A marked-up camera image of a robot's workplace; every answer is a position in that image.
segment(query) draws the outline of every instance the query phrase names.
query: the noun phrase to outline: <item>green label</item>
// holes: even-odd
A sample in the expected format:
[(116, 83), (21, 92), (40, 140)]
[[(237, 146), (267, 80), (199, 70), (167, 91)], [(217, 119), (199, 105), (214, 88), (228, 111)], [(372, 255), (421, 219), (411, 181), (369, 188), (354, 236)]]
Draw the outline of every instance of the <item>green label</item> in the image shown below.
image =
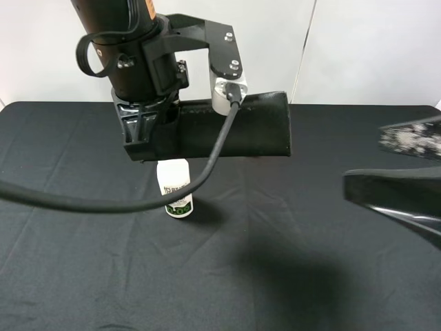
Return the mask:
[(188, 213), (190, 210), (192, 210), (192, 202), (190, 201), (189, 203), (187, 203), (183, 207), (173, 208), (170, 205), (166, 205), (165, 207), (167, 208), (167, 211), (170, 214), (173, 214), (173, 215), (184, 215), (184, 214)]

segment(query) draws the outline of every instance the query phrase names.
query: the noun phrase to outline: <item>white bottle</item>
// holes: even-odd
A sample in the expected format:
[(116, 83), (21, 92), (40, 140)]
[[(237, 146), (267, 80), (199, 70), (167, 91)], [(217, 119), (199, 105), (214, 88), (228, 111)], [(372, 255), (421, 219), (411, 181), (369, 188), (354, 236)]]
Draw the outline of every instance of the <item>white bottle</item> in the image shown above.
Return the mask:
[[(158, 161), (156, 167), (158, 184), (161, 194), (169, 194), (190, 184), (190, 171), (185, 159)], [(177, 219), (182, 219), (193, 212), (193, 196), (185, 198), (165, 206), (165, 211)]]

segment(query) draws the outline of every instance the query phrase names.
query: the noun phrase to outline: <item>white wall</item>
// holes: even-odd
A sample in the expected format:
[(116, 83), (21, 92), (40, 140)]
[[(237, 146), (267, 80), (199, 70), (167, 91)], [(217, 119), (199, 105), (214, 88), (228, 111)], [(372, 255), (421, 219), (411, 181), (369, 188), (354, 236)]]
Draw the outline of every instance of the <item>white wall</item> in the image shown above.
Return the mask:
[(318, 0), (296, 103), (441, 99), (440, 0)]
[[(156, 11), (181, 12), (234, 26), (250, 92), (294, 86), (314, 0), (155, 0)], [(107, 79), (85, 76), (75, 48), (85, 34), (70, 0), (14, 0), (0, 8), (0, 97), (13, 101), (110, 101)], [(189, 61), (183, 99), (209, 97), (204, 50)], [(90, 61), (99, 68), (96, 55)]]

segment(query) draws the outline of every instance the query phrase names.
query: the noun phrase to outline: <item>table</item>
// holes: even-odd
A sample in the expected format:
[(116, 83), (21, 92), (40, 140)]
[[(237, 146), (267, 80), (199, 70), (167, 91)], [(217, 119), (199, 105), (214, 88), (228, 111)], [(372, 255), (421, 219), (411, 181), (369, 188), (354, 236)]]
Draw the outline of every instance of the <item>table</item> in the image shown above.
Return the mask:
[[(0, 330), (424, 330), (441, 327), (441, 252), (346, 202), (354, 168), (434, 161), (377, 147), (426, 106), (292, 106), (293, 157), (221, 159), (184, 221), (0, 201)], [(91, 199), (159, 195), (111, 103), (13, 103), (0, 179)], [(204, 159), (190, 160), (192, 176)]]

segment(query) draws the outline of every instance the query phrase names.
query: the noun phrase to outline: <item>black metal bracket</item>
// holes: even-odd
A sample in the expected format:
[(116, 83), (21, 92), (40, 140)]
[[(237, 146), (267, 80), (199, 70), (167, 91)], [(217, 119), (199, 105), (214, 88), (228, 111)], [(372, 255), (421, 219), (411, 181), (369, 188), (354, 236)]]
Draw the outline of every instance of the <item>black metal bracket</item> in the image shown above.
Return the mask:
[(156, 93), (167, 95), (183, 88), (179, 81), (170, 83), (161, 58), (175, 52), (208, 48), (209, 66), (217, 76), (238, 79), (243, 67), (233, 27), (182, 14), (159, 15), (161, 33), (143, 43), (143, 51)]
[(124, 134), (124, 148), (133, 160), (177, 154), (180, 107), (177, 92), (156, 103), (127, 103), (112, 91), (114, 105)]

